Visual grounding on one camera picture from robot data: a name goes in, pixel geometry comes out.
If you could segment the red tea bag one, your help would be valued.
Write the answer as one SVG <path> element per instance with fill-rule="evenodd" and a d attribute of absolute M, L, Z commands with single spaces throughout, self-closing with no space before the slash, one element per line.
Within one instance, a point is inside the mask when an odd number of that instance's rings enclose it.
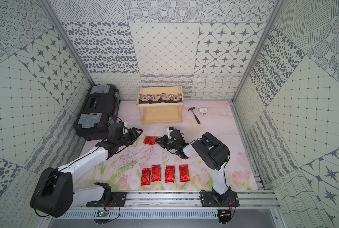
<path fill-rule="evenodd" d="M 147 145 L 154 145 L 156 143 L 157 137 L 155 136 L 146 136 L 143 143 Z"/>

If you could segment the red tea bag three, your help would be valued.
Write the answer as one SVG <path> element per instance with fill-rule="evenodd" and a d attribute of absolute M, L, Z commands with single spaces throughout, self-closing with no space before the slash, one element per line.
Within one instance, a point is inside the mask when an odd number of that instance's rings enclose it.
<path fill-rule="evenodd" d="M 151 182 L 161 181 L 161 166 L 151 166 Z"/>

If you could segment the red tea bag two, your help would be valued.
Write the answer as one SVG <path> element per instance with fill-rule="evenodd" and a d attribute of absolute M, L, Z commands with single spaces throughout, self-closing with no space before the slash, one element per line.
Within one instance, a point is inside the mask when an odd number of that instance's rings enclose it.
<path fill-rule="evenodd" d="M 148 186 L 151 184 L 151 168 L 143 168 L 141 173 L 141 186 Z"/>

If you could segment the red tea bag four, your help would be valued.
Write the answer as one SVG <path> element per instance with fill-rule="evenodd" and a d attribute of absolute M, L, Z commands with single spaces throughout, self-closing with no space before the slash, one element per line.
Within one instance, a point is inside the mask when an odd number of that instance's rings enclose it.
<path fill-rule="evenodd" d="M 165 169 L 165 183 L 174 182 L 175 166 L 167 165 Z"/>

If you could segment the floral tea bag one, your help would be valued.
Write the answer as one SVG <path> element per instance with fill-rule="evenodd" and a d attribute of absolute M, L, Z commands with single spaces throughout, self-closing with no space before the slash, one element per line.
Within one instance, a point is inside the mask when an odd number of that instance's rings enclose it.
<path fill-rule="evenodd" d="M 140 94 L 139 95 L 139 104 L 148 104 L 149 103 L 149 95 L 148 94 Z"/>

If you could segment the floral tea bag two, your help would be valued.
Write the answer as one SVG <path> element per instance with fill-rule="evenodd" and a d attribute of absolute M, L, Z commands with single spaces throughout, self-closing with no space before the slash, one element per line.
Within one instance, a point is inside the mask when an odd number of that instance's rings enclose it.
<path fill-rule="evenodd" d="M 161 94 L 149 94 L 148 101 L 150 104 L 161 103 Z"/>

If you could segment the floral tea bag three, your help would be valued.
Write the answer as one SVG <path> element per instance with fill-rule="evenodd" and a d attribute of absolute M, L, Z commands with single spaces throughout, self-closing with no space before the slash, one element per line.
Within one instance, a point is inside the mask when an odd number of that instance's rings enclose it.
<path fill-rule="evenodd" d="M 172 99 L 171 99 L 171 95 L 170 94 L 166 94 L 166 93 L 161 93 L 160 94 L 159 101 L 161 103 L 171 103 L 171 102 L 173 102 Z"/>

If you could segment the floral tea bag four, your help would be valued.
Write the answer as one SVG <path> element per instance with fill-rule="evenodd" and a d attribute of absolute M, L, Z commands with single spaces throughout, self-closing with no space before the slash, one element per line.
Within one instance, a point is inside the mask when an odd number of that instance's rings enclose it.
<path fill-rule="evenodd" d="M 183 102 L 182 94 L 170 94 L 169 101 L 171 103 L 180 103 L 180 102 Z"/>

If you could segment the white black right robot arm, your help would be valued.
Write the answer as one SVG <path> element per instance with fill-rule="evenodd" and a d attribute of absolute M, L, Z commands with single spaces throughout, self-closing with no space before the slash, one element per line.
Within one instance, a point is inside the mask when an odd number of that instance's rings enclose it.
<path fill-rule="evenodd" d="M 206 132 L 200 138 L 187 143 L 179 130 L 173 130 L 169 136 L 164 135 L 155 140 L 162 148 L 181 159 L 189 159 L 193 155 L 199 155 L 205 165 L 212 170 L 213 197 L 215 202 L 221 204 L 230 197 L 231 188 L 228 186 L 225 169 L 230 159 L 230 151 L 227 146 L 211 133 Z"/>

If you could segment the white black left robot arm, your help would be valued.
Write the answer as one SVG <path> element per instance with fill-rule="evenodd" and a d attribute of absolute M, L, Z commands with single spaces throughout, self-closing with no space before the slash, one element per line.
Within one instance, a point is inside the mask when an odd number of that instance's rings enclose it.
<path fill-rule="evenodd" d="M 76 181 L 96 165 L 110 159 L 133 145 L 143 133 L 139 128 L 128 128 L 120 121 L 109 126 L 108 134 L 83 156 L 56 169 L 45 169 L 35 187 L 30 207 L 39 217 L 58 218 L 71 207 L 102 207 L 108 212 L 110 206 L 123 207 L 127 193 L 112 193 L 111 186 L 95 182 L 91 186 L 74 188 Z"/>

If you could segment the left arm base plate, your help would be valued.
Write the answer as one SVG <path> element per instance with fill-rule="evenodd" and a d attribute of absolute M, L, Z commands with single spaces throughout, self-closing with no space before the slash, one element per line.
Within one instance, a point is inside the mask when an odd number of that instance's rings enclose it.
<path fill-rule="evenodd" d="M 127 192 L 105 192 L 100 200 L 88 202 L 86 203 L 86 207 L 124 207 L 127 194 Z"/>

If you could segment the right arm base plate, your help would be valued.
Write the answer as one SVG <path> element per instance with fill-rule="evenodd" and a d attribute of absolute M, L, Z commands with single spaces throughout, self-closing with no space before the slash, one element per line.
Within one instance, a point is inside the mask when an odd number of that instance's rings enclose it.
<path fill-rule="evenodd" d="M 228 190 L 220 195 L 216 191 L 200 191 L 199 197 L 201 199 L 202 207 L 239 207 L 239 199 L 236 192 Z"/>

